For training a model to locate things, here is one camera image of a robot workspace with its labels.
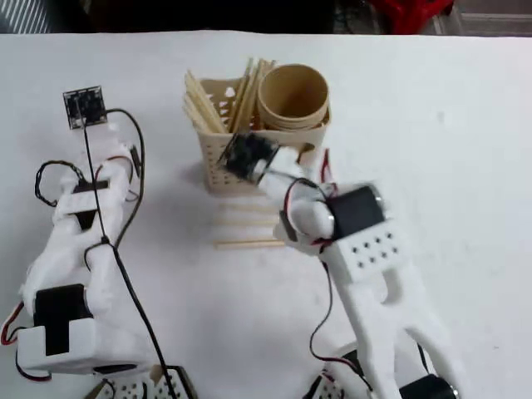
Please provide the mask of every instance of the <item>cardboard cup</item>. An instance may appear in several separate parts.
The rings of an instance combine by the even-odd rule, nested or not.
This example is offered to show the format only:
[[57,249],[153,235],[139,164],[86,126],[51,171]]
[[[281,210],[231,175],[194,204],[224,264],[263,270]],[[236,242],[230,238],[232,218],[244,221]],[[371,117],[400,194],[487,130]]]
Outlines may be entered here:
[[310,66],[279,66],[260,82],[257,109],[268,126],[281,131],[306,130],[325,117],[328,93],[325,78]]

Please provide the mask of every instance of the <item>white table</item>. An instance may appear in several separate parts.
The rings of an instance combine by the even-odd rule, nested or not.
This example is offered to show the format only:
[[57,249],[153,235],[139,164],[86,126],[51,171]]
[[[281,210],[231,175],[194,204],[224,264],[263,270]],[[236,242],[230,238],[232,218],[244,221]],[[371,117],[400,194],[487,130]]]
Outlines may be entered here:
[[[478,397],[529,395],[531,40],[0,36],[0,53],[2,318],[51,229],[51,211],[33,197],[35,171],[79,150],[62,93],[103,85],[106,105],[126,108],[145,131],[145,203],[121,252],[167,360],[185,365],[202,399],[301,397],[320,368],[308,337],[327,307],[324,273],[290,249],[211,247],[219,200],[201,184],[200,148],[181,111],[187,68],[223,78],[239,76],[250,55],[301,62],[330,85],[333,173],[379,183]],[[318,348],[351,340],[337,300]],[[0,349],[2,397],[75,398],[94,383],[57,376],[32,385],[17,375],[13,351]]]

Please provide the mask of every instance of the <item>circuit board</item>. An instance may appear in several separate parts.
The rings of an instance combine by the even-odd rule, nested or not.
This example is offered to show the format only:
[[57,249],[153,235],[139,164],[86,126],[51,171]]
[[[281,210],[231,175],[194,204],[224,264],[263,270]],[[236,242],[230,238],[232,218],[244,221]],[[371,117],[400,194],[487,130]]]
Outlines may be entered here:
[[103,103],[101,86],[67,91],[63,93],[66,116],[71,129],[107,122],[106,106]]

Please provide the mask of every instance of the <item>beige plastic container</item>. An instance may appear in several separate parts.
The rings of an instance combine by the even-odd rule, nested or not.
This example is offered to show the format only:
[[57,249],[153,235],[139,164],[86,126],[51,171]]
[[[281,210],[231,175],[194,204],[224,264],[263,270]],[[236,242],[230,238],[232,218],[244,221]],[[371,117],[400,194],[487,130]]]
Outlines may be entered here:
[[305,131],[317,126],[328,110],[325,78],[306,65],[283,65],[259,83],[257,108],[265,125],[281,131]]
[[[227,125],[228,115],[234,105],[234,93],[237,91],[241,79],[226,81],[202,80],[201,86],[209,95],[215,110]],[[325,136],[325,131],[330,121],[330,110],[326,109],[323,118],[315,127],[306,131],[287,132],[276,130],[259,130],[261,120],[257,110],[254,111],[250,128],[258,135],[276,140],[282,145],[290,145],[301,151],[301,163],[311,162],[316,155],[316,149],[320,147]],[[257,189],[248,182],[237,179],[230,173],[221,170],[217,165],[225,147],[233,135],[225,133],[208,133],[195,125],[198,133],[199,144],[203,155],[205,167],[205,183],[211,193],[218,195],[245,195],[258,194]]]

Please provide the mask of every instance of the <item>robotic arm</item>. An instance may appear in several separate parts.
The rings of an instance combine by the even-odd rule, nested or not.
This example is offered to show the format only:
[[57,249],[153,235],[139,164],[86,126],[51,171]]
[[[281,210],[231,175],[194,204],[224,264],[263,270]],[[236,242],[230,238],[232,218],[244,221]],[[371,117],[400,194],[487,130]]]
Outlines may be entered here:
[[[102,223],[115,242],[135,178],[131,148],[108,132],[91,152]],[[98,245],[102,232],[85,153],[77,164],[86,180],[70,170],[63,176],[52,233],[21,287],[34,327],[18,333],[18,361],[48,372],[138,372],[149,366],[150,346],[110,314],[120,275],[112,248]]]
[[[317,185],[297,164],[298,152],[253,134],[236,135],[220,158],[230,173],[256,184],[280,210],[274,234],[328,266],[357,336],[358,361],[371,398],[472,398],[465,369],[445,326],[430,304],[397,223],[387,218],[373,185],[341,194]],[[370,278],[387,285],[377,300]],[[397,334],[406,332],[431,356],[439,377],[400,389],[395,380]]]

